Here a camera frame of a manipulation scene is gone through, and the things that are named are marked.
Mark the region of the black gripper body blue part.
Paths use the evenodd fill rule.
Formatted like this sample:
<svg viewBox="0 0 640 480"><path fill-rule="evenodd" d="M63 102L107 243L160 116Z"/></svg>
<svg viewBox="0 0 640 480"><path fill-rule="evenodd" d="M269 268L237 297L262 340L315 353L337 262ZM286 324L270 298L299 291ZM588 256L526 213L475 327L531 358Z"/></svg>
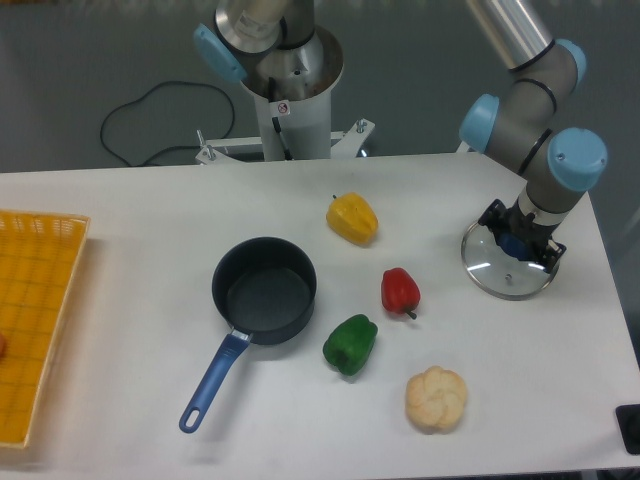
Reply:
<svg viewBox="0 0 640 480"><path fill-rule="evenodd" d="M506 227L500 230L488 230L494 236L497 246L508 256L519 261L536 263L535 248L547 239L553 239L552 234L558 227L542 225L536 222L533 213L524 214L515 203L506 207Z"/></svg>

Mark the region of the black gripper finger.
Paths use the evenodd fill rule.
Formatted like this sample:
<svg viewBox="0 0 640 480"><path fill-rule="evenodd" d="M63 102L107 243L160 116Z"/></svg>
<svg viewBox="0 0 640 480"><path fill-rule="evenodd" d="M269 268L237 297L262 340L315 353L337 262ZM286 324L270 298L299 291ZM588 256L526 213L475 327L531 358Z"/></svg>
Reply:
<svg viewBox="0 0 640 480"><path fill-rule="evenodd" d="M566 250L564 244L547 239L535 248L536 263L543 267L545 273L552 274Z"/></svg>
<svg viewBox="0 0 640 480"><path fill-rule="evenodd" d="M481 214L477 224L489 230L504 229L506 227L506 206L504 203L495 199Z"/></svg>

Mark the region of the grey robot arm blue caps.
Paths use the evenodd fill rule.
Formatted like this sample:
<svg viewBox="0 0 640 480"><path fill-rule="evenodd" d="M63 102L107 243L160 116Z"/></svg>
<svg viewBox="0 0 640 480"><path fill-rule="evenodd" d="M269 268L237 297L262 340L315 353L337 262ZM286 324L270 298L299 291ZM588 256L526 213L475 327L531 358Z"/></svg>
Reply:
<svg viewBox="0 0 640 480"><path fill-rule="evenodd" d="M565 251L553 232L608 161L593 132L550 127L580 85L586 58L574 43L553 37L526 1L472 1L468 7L514 82L503 97L476 100L460 139L526 180L513 206L494 202L479 222L505 254L553 273ZM331 138L331 92L343 57L314 12L309 1L222 1L212 23L193 35L204 62L253 96L266 160L355 153Z"/></svg>

